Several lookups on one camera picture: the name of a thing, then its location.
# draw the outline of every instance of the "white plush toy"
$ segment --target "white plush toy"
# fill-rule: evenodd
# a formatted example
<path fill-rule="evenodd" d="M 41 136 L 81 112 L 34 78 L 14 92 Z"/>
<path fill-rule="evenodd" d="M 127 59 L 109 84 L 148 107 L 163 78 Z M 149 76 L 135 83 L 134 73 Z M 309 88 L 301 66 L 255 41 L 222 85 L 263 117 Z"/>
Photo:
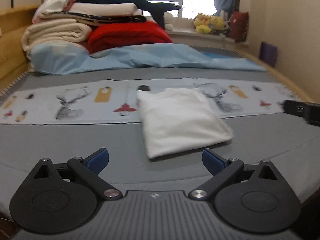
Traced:
<path fill-rule="evenodd" d="M 172 23 L 174 22 L 174 17 L 171 13 L 169 12 L 165 12 L 164 15 L 163 15 L 163 18 L 164 18 L 164 28 L 167 30 L 167 31 L 172 31 L 173 30 L 173 25 Z"/>

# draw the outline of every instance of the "light blue sheet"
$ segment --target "light blue sheet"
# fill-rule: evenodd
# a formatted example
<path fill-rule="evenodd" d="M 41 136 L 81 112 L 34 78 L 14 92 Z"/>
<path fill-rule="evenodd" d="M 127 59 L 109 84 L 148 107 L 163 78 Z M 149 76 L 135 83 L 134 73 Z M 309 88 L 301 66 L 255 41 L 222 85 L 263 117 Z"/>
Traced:
<path fill-rule="evenodd" d="M 208 57 L 189 46 L 169 43 L 119 47 L 89 55 L 71 43 L 50 42 L 34 46 L 31 62 L 35 71 L 55 75 L 139 67 L 266 71 L 244 58 Z"/>
<path fill-rule="evenodd" d="M 228 57 L 226 55 L 221 55 L 221 54 L 211 53 L 211 52 L 202 52 L 202 54 L 206 55 L 209 58 L 226 58 L 226 57 Z"/>

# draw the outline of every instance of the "logo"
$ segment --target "logo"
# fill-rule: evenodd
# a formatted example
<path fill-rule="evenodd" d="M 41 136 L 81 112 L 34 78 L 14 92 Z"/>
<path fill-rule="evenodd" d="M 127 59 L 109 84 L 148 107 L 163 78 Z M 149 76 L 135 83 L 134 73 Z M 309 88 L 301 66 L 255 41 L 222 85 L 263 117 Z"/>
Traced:
<path fill-rule="evenodd" d="M 158 193 L 152 193 L 152 194 L 150 195 L 150 197 L 156 199 L 156 198 L 160 197 L 160 195 L 159 195 Z"/>

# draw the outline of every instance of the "metal pivot screw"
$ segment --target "metal pivot screw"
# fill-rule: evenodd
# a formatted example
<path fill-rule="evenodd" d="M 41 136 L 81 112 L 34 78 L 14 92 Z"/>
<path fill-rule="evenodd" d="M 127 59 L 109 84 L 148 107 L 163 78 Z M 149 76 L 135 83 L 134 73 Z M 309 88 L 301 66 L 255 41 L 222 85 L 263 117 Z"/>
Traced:
<path fill-rule="evenodd" d="M 113 197 L 118 197 L 120 195 L 120 192 L 119 190 L 116 190 L 116 189 L 107 189 L 104 191 L 104 195 L 106 197 L 113 198 Z"/>
<path fill-rule="evenodd" d="M 207 193 L 202 189 L 196 189 L 191 192 L 191 195 L 196 198 L 202 198 L 202 197 L 205 197 Z"/>

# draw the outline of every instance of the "blue gripper pad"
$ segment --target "blue gripper pad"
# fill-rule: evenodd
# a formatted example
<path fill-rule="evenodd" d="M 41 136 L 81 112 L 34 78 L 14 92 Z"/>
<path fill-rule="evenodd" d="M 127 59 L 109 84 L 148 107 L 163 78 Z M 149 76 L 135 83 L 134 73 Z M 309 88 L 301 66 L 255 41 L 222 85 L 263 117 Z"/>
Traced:
<path fill-rule="evenodd" d="M 210 149 L 205 149 L 202 152 L 202 163 L 213 176 L 217 175 L 228 166 L 228 161 L 226 159 Z"/>
<path fill-rule="evenodd" d="M 85 159 L 84 165 L 98 175 L 109 163 L 109 152 L 105 148 L 101 148 Z"/>

